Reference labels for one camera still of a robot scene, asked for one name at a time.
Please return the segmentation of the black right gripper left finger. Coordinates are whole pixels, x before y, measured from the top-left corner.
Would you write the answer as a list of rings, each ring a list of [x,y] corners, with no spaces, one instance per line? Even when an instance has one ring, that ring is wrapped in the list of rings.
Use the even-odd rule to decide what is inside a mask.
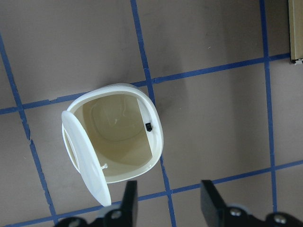
[[[135,227],[138,215],[137,181],[128,181],[120,204],[103,207],[92,222],[80,217],[59,221],[57,227]]]

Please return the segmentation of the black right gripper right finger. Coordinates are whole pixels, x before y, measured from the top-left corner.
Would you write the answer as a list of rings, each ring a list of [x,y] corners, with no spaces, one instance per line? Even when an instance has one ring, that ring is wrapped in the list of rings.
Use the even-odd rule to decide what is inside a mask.
[[[260,220],[239,205],[228,205],[211,180],[200,184],[201,211],[209,227],[301,227],[303,222],[285,212]]]

